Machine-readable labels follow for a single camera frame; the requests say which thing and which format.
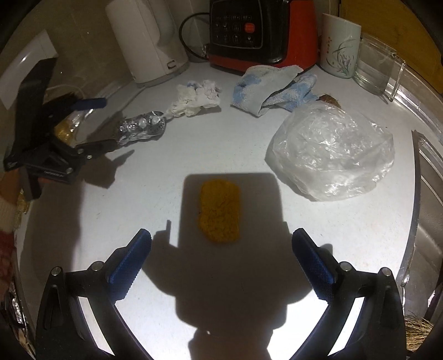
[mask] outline black power cord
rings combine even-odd
[[[192,19],[195,16],[199,16],[199,15],[209,15],[208,12],[196,12],[195,14],[189,15],[185,20],[182,21],[180,28],[179,28],[179,39],[180,42],[182,43],[183,47],[188,50],[192,55],[194,55],[196,58],[199,58],[201,60],[207,60],[208,58],[205,56],[201,56],[197,53],[195,53],[194,51],[191,50],[191,48],[189,48],[189,46],[186,45],[185,41],[183,40],[183,26],[188,22],[188,20]]]

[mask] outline blue gripper pad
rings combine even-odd
[[[338,279],[337,260],[328,250],[318,247],[302,228],[292,234],[292,251],[317,297],[331,303]]]
[[[126,247],[116,249],[106,261],[109,297],[115,302],[125,298],[152,246],[149,231],[140,229]]]

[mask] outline plastic bag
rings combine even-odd
[[[369,192],[394,163],[390,132],[322,101],[296,108],[273,141],[277,166],[318,201]]]

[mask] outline foil wrapped item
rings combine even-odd
[[[166,118],[160,111],[138,115],[123,120],[118,129],[118,143],[124,146],[131,141],[146,140],[163,135]]]

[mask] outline ceramic cup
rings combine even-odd
[[[320,66],[339,78],[351,78],[357,65],[361,26],[329,14],[322,17]]]

